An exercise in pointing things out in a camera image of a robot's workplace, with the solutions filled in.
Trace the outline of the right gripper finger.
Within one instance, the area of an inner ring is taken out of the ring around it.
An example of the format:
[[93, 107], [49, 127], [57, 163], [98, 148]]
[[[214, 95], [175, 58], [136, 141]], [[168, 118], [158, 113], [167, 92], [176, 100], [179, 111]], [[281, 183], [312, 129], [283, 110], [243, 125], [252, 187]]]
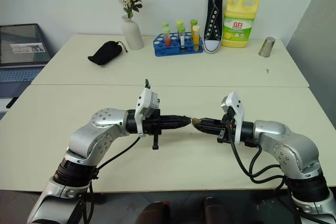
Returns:
[[219, 134], [222, 130], [222, 127], [213, 126], [213, 125], [194, 124], [193, 126], [198, 131], [206, 133], [206, 134]]
[[197, 124], [202, 126], [223, 126], [223, 122], [221, 120], [211, 118], [201, 118]]

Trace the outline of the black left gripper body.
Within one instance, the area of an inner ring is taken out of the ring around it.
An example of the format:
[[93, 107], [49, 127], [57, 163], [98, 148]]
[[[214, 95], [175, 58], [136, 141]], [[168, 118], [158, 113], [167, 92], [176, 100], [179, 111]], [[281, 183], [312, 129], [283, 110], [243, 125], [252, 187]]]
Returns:
[[159, 149], [159, 135], [162, 134], [162, 130], [167, 127], [169, 123], [169, 117], [161, 115], [160, 109], [155, 109], [154, 112], [143, 121], [144, 133], [153, 136], [153, 150]]

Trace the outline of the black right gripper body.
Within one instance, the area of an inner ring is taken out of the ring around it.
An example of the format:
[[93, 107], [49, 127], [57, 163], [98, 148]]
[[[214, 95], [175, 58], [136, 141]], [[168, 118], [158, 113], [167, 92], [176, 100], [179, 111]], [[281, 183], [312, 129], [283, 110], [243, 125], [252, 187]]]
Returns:
[[235, 119], [235, 111], [230, 106], [224, 116], [222, 117], [221, 122], [223, 123], [223, 127], [220, 130], [220, 133], [217, 137], [218, 143], [232, 143], [233, 137], [232, 137], [232, 124], [234, 124]]

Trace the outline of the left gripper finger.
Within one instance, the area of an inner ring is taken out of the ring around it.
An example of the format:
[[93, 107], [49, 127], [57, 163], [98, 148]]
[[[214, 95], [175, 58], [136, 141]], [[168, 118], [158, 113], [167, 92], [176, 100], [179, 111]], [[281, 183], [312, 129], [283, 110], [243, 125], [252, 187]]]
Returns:
[[190, 122], [174, 122], [174, 123], [169, 123], [166, 126], [166, 129], [167, 130], [179, 129], [179, 128], [185, 127], [185, 126], [187, 126], [189, 124], [190, 124]]
[[188, 116], [168, 115], [167, 117], [171, 123], [175, 123], [175, 124], [189, 124], [190, 123], [190, 118]]

